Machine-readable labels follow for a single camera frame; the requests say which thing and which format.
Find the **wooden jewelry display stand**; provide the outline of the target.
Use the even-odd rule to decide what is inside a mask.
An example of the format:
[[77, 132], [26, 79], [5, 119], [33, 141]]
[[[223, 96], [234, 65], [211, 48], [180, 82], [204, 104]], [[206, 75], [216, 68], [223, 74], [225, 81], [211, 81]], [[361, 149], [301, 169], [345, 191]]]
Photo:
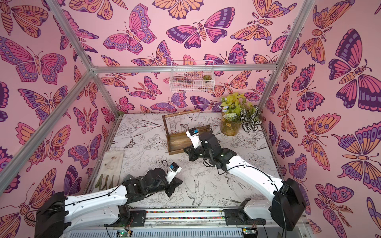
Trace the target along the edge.
[[167, 114], [162, 115], [163, 119], [163, 125], [166, 132], [166, 139], [167, 139], [167, 147], [168, 147], [168, 153], [169, 155], [175, 155], [180, 154], [184, 152], [184, 148], [192, 145], [191, 140], [187, 137], [186, 131], [184, 132], [176, 132], [176, 133], [170, 133], [166, 119], [176, 116], [182, 116], [186, 114], [192, 114], [192, 113], [200, 113], [200, 109], [194, 109], [186, 112], [179, 112], [179, 113], [173, 113], [173, 114]]

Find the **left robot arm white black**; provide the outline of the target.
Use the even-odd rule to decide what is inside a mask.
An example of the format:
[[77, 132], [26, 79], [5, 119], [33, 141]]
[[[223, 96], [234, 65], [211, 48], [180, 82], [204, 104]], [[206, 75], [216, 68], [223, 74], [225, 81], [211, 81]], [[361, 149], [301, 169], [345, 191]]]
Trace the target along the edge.
[[79, 227], [124, 225], [131, 220], [128, 205], [165, 192], [171, 197], [182, 184], [177, 174], [182, 170], [173, 163], [164, 171], [149, 170], [147, 174], [126, 179], [122, 184], [84, 195], [52, 195], [36, 213], [36, 238], [58, 238]]

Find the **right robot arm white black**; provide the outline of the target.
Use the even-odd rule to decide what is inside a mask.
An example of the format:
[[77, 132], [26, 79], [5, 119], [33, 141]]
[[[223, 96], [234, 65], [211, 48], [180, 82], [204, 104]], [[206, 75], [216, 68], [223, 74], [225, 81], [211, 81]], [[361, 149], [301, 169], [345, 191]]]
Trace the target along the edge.
[[210, 131], [199, 133], [196, 128], [192, 128], [186, 135], [192, 142], [191, 146], [184, 148], [190, 161], [202, 159], [206, 166], [240, 178], [268, 199], [268, 205], [263, 202], [256, 204], [250, 200], [243, 202], [242, 213], [246, 217], [252, 220], [271, 218], [282, 229], [294, 230], [307, 208], [295, 180], [276, 178], [251, 165], [233, 150], [222, 148]]

